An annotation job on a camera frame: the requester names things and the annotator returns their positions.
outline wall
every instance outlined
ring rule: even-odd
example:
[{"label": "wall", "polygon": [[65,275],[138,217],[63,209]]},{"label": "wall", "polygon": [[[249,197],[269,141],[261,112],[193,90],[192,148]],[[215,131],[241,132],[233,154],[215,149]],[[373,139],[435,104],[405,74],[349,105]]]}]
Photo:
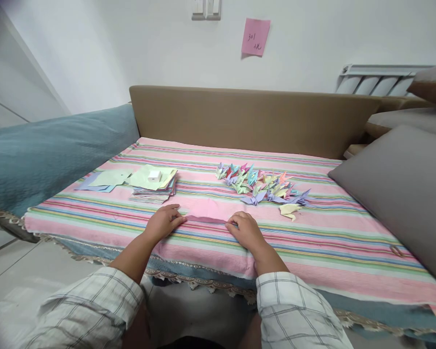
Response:
[{"label": "wall", "polygon": [[[334,92],[346,63],[436,64],[436,0],[28,0],[7,11],[72,111],[115,106],[132,84]],[[242,59],[246,17],[271,19]]]},{"label": "wall", "polygon": [[0,127],[66,115],[16,41],[7,19],[0,11]]},{"label": "wall", "polygon": [[117,70],[122,62],[111,60],[90,0],[0,3],[71,114],[129,101],[124,73]]}]

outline plaid shirt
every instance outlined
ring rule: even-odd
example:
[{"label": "plaid shirt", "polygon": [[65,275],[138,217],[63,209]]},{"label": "plaid shirt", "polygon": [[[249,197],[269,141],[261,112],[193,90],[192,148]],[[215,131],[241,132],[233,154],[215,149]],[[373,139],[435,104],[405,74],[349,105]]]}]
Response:
[{"label": "plaid shirt", "polygon": [[[287,272],[257,279],[263,348],[352,348],[331,306]],[[121,348],[143,300],[141,287],[114,268],[55,293],[42,304],[24,348]]]}]

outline person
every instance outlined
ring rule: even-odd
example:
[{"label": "person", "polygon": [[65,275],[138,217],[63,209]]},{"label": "person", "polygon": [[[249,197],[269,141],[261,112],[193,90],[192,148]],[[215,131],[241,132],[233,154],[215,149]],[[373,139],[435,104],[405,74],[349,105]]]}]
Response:
[{"label": "person", "polygon": [[[144,232],[108,267],[50,296],[42,304],[37,327],[23,347],[151,348],[148,334],[139,335],[141,323],[147,328],[145,316],[139,316],[144,297],[140,281],[156,244],[186,221],[178,207],[161,207]],[[329,303],[289,272],[250,214],[235,213],[226,228],[252,253],[258,274],[258,315],[250,327],[255,329],[256,325],[260,330],[257,335],[248,330],[241,343],[243,347],[352,348]],[[171,348],[193,348],[190,345],[193,338],[186,342],[189,343],[186,346]]]}]

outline white radiator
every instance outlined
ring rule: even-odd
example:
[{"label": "white radiator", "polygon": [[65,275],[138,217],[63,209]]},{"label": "white radiator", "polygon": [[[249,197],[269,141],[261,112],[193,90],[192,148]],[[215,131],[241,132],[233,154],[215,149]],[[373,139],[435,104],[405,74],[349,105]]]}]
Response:
[{"label": "white radiator", "polygon": [[405,96],[415,74],[433,65],[348,64],[338,79],[336,93]]}]

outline lace trim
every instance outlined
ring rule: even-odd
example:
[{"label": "lace trim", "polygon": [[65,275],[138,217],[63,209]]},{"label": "lace trim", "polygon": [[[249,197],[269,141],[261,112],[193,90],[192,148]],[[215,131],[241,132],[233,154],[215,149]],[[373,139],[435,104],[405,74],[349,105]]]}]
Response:
[{"label": "lace trim", "polygon": [[[103,264],[104,266],[107,266],[108,264],[110,264],[112,262],[111,259],[75,254],[69,248],[67,248],[66,246],[64,246],[60,242],[56,241],[53,237],[51,237],[49,235],[46,235],[46,234],[35,234],[35,235],[40,236],[42,241],[44,241],[44,242],[52,241],[53,243],[61,246],[65,251],[67,251],[71,255],[71,258],[73,258],[74,260],[77,260],[77,261],[85,260],[85,261],[88,261],[91,263],[99,262],[99,263]],[[106,247],[106,249],[121,251],[121,249],[110,248],[110,247]],[[153,256],[152,258],[162,260],[160,257],[157,257],[157,256]],[[206,267],[199,266],[199,265],[188,264],[185,262],[175,262],[175,263],[182,264],[182,265],[185,265],[188,267],[203,268],[203,269],[207,269],[207,270],[210,270],[213,272],[217,272],[216,270],[213,270],[211,268],[206,268]],[[224,283],[224,282],[220,282],[220,281],[204,280],[201,278],[188,277],[188,276],[178,275],[176,273],[154,270],[154,269],[149,269],[149,268],[147,268],[145,270],[144,274],[148,275],[148,276],[153,276],[153,277],[161,279],[161,280],[168,279],[171,282],[177,282],[177,283],[187,282],[189,284],[189,287],[192,290],[196,289],[198,286],[205,286],[208,288],[210,293],[214,293],[215,290],[221,289],[221,290],[226,291],[230,297],[234,297],[236,294],[239,294],[239,295],[244,296],[244,298],[247,300],[248,304],[255,304],[255,302],[257,301],[256,294],[254,291],[244,289],[242,287],[237,287],[237,286],[234,286],[232,284],[228,284],[228,283]],[[391,327],[391,326],[385,325],[381,322],[370,320],[366,317],[357,315],[355,313],[352,313],[352,312],[349,312],[346,310],[341,310],[341,309],[333,309],[333,310],[334,310],[334,313],[336,314],[336,316],[341,321],[341,324],[343,325],[343,327],[346,327],[346,328],[352,327],[354,324],[356,324],[356,325],[362,326],[367,331],[374,331],[374,332],[386,331],[386,332],[389,332],[392,335],[397,336],[397,337],[403,336],[404,331],[406,330],[406,329],[399,328],[399,327]],[[430,334],[430,333],[436,334],[436,330],[433,330],[433,329],[413,329],[413,328],[411,328],[411,329],[407,329],[407,330],[411,330],[414,334],[416,334],[418,336],[423,335],[423,334]]]},{"label": "lace trim", "polygon": [[24,227],[24,220],[15,216],[13,213],[0,209],[0,218],[8,219],[11,224],[16,224],[20,226],[24,231],[26,230],[26,228]]},{"label": "lace trim", "polygon": [[[344,327],[348,328],[354,324],[357,324],[357,325],[361,325],[367,331],[373,331],[373,332],[386,331],[393,334],[396,337],[401,337],[405,334],[404,331],[406,329],[399,328],[399,327],[391,327],[381,322],[370,320],[366,317],[354,314],[346,310],[341,310],[341,309],[333,309],[333,310]],[[423,334],[430,334],[430,333],[436,334],[436,330],[433,329],[410,328],[407,330],[411,330],[416,335],[423,335]]]}]

